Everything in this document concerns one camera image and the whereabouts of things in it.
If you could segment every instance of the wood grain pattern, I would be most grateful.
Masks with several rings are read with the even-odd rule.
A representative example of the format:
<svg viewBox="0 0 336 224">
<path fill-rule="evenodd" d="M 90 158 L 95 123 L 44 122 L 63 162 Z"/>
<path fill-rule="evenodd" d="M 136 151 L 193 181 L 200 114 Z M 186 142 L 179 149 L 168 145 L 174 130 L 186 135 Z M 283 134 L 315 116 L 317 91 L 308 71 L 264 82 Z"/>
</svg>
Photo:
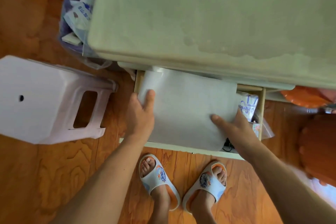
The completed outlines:
<svg viewBox="0 0 336 224">
<path fill-rule="evenodd" d="M 117 147 L 125 132 L 125 111 L 134 82 L 127 73 L 90 69 L 60 46 L 56 37 L 62 0 L 0 0 L 0 3 L 0 57 L 12 54 L 66 65 L 114 79 L 120 85 L 110 97 L 102 122 L 106 131 L 99 139 L 31 145 L 0 135 L 0 223 L 44 224 Z M 294 163 L 297 118 L 303 113 L 290 104 L 266 102 L 265 106 L 265 118 L 276 134 L 265 144 L 278 157 Z M 143 153 L 147 152 L 160 159 L 181 195 L 212 160 L 211 156 L 144 148 Z M 229 177 L 227 191 L 213 209 L 218 223 L 281 223 L 252 167 L 241 160 L 220 160 L 227 166 Z M 146 223 L 152 210 L 153 202 L 134 171 L 119 223 Z M 169 217 L 170 223 L 195 223 L 180 208 Z"/>
</svg>

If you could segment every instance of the slide sandal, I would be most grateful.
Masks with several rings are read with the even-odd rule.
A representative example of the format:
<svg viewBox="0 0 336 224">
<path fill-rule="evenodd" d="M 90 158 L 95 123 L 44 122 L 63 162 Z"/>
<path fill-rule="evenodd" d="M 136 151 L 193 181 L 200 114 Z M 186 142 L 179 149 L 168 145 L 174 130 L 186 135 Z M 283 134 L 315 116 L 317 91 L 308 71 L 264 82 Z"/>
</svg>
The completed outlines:
<svg viewBox="0 0 336 224">
<path fill-rule="evenodd" d="M 155 167 L 152 171 L 149 172 L 148 175 L 146 175 L 143 178 L 140 177 L 143 186 L 145 187 L 145 189 L 150 195 L 152 190 L 156 188 L 157 186 L 166 185 L 167 192 L 170 196 L 170 211 L 175 210 L 176 208 L 178 208 L 178 206 L 181 203 L 180 195 L 177 189 L 175 188 L 175 186 L 169 180 L 168 176 L 166 175 L 166 172 L 164 171 L 162 167 L 162 164 L 157 159 L 157 157 L 155 157 L 153 154 L 144 155 L 141 158 L 140 163 L 139 163 L 139 174 L 140 174 L 141 163 L 144 161 L 144 159 L 147 159 L 147 158 L 152 158 L 155 160 Z"/>
<path fill-rule="evenodd" d="M 213 161 L 207 165 L 206 168 L 202 171 L 202 174 L 199 176 L 197 181 L 192 185 L 188 192 L 183 197 L 182 205 L 183 209 L 191 214 L 190 206 L 192 201 L 197 196 L 200 189 L 203 189 L 215 197 L 215 203 L 221 198 L 222 194 L 225 191 L 226 186 L 220 183 L 217 177 L 214 176 L 212 169 L 220 166 L 225 174 L 228 175 L 224 164 L 219 161 Z"/>
</svg>

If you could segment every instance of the orange object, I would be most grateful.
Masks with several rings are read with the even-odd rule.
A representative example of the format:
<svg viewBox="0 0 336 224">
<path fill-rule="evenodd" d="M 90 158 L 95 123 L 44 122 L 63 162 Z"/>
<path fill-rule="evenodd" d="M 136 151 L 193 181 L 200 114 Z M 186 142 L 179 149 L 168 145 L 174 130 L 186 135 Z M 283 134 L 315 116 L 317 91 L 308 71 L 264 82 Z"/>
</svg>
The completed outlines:
<svg viewBox="0 0 336 224">
<path fill-rule="evenodd" d="M 291 103 L 306 108 L 318 108 L 332 103 L 316 88 L 295 86 L 292 90 L 282 90 L 281 94 Z"/>
</svg>

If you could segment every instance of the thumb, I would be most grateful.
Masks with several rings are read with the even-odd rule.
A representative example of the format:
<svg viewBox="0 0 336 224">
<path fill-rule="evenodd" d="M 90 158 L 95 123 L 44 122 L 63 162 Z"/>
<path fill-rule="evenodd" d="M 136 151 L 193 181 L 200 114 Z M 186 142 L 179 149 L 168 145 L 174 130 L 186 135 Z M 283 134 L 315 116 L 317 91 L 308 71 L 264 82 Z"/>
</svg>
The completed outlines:
<svg viewBox="0 0 336 224">
<path fill-rule="evenodd" d="M 222 117 L 216 114 L 211 115 L 211 121 L 217 126 L 217 128 L 224 131 L 226 134 L 229 134 L 234 128 L 233 124 L 226 122 Z"/>
</svg>

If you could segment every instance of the right hand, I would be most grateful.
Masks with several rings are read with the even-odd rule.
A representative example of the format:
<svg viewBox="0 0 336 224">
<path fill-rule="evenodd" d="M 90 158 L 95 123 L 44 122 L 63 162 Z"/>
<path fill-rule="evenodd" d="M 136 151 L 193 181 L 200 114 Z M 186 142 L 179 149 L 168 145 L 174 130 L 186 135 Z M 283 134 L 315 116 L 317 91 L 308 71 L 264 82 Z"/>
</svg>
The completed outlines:
<svg viewBox="0 0 336 224">
<path fill-rule="evenodd" d="M 251 163 L 255 154 L 258 153 L 263 144 L 255 135 L 251 125 L 240 109 L 238 108 L 233 123 L 226 122 L 216 114 L 211 116 L 211 120 L 219 130 L 227 135 L 237 152 Z"/>
</svg>

